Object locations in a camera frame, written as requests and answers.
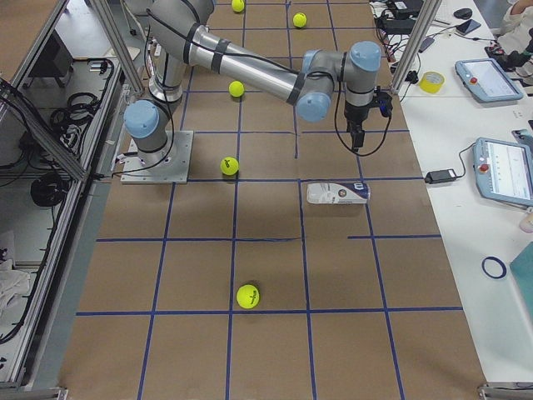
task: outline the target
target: black mouse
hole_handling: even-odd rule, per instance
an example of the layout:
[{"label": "black mouse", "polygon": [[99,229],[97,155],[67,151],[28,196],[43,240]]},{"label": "black mouse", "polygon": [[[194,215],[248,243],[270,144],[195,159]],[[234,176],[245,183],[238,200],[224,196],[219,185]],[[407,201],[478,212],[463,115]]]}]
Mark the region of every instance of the black mouse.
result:
[{"label": "black mouse", "polygon": [[460,8],[453,13],[453,16],[459,19],[468,19],[472,16],[472,10],[471,8]]}]

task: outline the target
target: tablet screen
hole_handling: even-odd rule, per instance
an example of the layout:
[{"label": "tablet screen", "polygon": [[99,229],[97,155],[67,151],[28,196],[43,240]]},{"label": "tablet screen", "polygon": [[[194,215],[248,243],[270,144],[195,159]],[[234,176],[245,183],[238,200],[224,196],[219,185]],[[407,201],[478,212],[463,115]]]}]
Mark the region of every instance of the tablet screen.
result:
[{"label": "tablet screen", "polygon": [[489,98],[516,94],[516,90],[506,81],[492,62],[465,62],[464,66],[472,77],[477,78],[477,84]]},{"label": "tablet screen", "polygon": [[491,163],[492,192],[531,200],[531,177],[522,147],[487,142]]}]

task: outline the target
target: yellow ball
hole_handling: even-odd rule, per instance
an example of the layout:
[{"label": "yellow ball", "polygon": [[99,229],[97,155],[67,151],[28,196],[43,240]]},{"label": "yellow ball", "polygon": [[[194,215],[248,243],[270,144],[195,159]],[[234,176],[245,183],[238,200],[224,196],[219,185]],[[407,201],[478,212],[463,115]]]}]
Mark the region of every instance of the yellow ball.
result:
[{"label": "yellow ball", "polygon": [[239,170],[239,162],[234,157],[225,157],[220,161],[220,170],[224,175],[235,175]]},{"label": "yellow ball", "polygon": [[232,0],[232,9],[235,13],[244,10],[244,0]]},{"label": "yellow ball", "polygon": [[237,303],[242,308],[254,308],[259,303],[259,290],[257,287],[247,284],[237,290]]},{"label": "yellow ball", "polygon": [[244,85],[240,81],[233,81],[230,83],[229,91],[233,97],[239,98],[244,94]]},{"label": "yellow ball", "polygon": [[292,17],[292,23],[294,23],[294,26],[297,28],[305,27],[307,24],[306,14],[304,14],[303,12],[297,12],[296,14],[294,14],[294,17]]}]

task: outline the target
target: yellow tape roll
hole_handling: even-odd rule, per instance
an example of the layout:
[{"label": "yellow tape roll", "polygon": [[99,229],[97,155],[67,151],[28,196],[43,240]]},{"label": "yellow tape roll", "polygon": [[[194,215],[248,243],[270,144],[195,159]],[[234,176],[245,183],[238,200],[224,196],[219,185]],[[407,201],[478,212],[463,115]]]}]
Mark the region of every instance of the yellow tape roll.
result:
[{"label": "yellow tape roll", "polygon": [[428,71],[420,80],[420,89],[428,93],[437,93],[444,84],[444,77],[438,72]]}]

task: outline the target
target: metal base plate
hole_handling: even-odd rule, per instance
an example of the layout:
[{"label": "metal base plate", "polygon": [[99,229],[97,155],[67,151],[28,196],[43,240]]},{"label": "metal base plate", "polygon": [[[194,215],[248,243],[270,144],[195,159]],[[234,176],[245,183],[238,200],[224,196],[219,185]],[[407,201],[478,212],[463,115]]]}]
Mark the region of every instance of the metal base plate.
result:
[{"label": "metal base plate", "polygon": [[[172,137],[172,132],[167,131],[169,139]],[[187,183],[189,176],[189,164],[191,161],[192,138],[193,131],[177,131],[174,134],[174,146],[177,148],[177,155],[170,163],[163,162],[154,167],[144,171],[124,173],[121,177],[122,183]],[[136,152],[137,146],[132,140],[129,152]],[[129,157],[124,163],[124,171],[144,168],[138,157]]]}]

